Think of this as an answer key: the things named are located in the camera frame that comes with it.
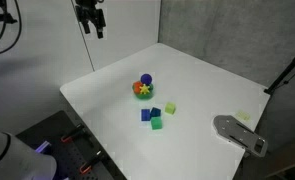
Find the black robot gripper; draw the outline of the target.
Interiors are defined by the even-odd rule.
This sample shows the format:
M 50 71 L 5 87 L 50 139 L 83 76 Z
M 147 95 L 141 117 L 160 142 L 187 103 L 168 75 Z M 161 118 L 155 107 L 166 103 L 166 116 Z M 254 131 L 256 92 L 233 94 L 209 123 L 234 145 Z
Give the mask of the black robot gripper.
M 76 2 L 76 17 L 83 25 L 85 34 L 89 34 L 89 22 L 92 22 L 97 28 L 98 39 L 102 39 L 103 28 L 106 26 L 104 14 L 102 9 L 97 9 L 98 3 L 103 3 L 104 0 L 75 0 Z

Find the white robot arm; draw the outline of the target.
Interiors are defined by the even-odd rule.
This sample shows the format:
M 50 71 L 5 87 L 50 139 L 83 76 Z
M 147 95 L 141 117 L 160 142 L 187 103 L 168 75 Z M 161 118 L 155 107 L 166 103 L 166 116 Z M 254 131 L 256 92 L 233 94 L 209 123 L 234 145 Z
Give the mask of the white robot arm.
M 60 87 L 93 71 L 72 0 L 3 0 L 0 13 L 0 180 L 48 180 L 53 157 L 15 135 L 62 107 Z

